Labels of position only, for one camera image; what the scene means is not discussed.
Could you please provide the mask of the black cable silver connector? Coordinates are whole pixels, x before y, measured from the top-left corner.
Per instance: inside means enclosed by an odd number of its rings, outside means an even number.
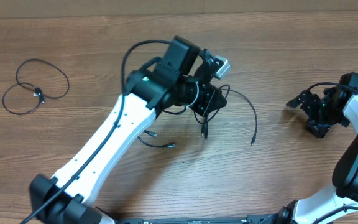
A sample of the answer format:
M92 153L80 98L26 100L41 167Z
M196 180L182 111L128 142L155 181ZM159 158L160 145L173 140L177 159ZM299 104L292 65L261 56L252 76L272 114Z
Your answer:
M157 138L158 134L150 131L150 130L144 130L143 131L144 134L150 136L151 138ZM144 144L147 147L151 147L151 148L159 148L159 149L170 149L170 148L174 148L177 145L174 142L150 142L150 141L145 141L142 137L142 135L139 135L138 140Z

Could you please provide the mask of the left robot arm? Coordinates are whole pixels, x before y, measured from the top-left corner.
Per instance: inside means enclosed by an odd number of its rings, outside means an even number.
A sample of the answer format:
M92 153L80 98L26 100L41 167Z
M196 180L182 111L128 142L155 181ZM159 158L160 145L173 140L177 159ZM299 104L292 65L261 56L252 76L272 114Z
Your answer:
M104 181L129 146L171 106L186 106L200 116L226 106L211 84L230 70L229 60L181 37L167 42L154 57L122 74L122 93L98 130L51 178L38 175L30 184L32 213L43 223L113 223L94 208Z

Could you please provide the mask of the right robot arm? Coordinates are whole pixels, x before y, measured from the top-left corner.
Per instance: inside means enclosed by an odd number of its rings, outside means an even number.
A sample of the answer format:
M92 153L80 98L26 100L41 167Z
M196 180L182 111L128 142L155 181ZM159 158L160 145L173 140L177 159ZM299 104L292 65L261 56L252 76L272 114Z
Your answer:
M339 82L324 85L323 98L307 88L286 106L299 107L306 113L306 128L317 138L325 137L335 124L351 125L356 137L336 164L331 185L292 201L264 223L333 223L358 212L358 73L344 74Z

